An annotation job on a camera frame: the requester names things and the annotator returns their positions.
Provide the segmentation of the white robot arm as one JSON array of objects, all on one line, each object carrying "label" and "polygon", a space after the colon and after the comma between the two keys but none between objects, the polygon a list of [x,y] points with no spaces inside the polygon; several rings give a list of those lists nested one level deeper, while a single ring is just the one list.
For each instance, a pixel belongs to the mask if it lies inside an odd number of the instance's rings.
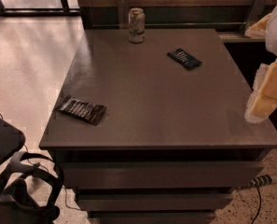
[{"label": "white robot arm", "polygon": [[267,119],[277,108],[277,6],[245,31],[246,36],[264,37],[266,50],[276,56],[271,64],[262,63],[256,71],[253,92],[244,118],[251,123]]}]

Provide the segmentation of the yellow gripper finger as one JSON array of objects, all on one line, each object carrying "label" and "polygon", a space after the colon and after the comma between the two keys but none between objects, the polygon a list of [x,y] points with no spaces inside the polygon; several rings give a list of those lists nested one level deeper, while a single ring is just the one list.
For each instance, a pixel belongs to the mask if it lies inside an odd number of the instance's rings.
[{"label": "yellow gripper finger", "polygon": [[251,123],[267,119],[277,108],[277,59],[262,63],[256,71],[253,92],[249,96],[244,118]]},{"label": "yellow gripper finger", "polygon": [[258,22],[251,25],[246,31],[247,37],[265,37],[269,26],[270,13],[260,19]]}]

